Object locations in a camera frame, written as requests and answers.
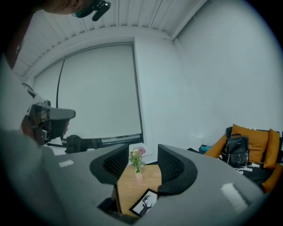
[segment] deer silhouette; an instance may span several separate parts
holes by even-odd
[[[152,207],[152,204],[150,205],[150,207],[147,206],[147,203],[145,203],[146,200],[149,199],[150,196],[145,196],[142,200],[142,202],[144,203],[142,206],[143,206],[143,209],[140,211],[140,215],[143,216],[144,214],[146,214],[146,212]]]

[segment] picture frame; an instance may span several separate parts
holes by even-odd
[[[142,217],[154,206],[156,202],[157,192],[148,188],[129,210],[138,217]]]

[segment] couch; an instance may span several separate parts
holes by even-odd
[[[264,192],[271,192],[283,172],[282,132],[272,129],[269,131],[253,130],[236,124],[227,130],[231,130],[231,134],[240,133],[249,138],[249,164],[235,168],[235,170],[258,184]],[[226,134],[205,155],[222,159],[225,144]]]

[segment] flower vase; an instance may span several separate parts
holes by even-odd
[[[143,175],[142,175],[142,170],[140,169],[140,172],[137,173],[137,169],[134,170],[136,173],[136,180],[139,184],[143,182]]]

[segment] table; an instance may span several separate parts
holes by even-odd
[[[144,181],[138,184],[133,166],[127,166],[117,183],[121,213],[138,217],[129,209],[138,201],[148,188],[157,192],[161,185],[161,171],[158,165],[144,166],[141,169]]]

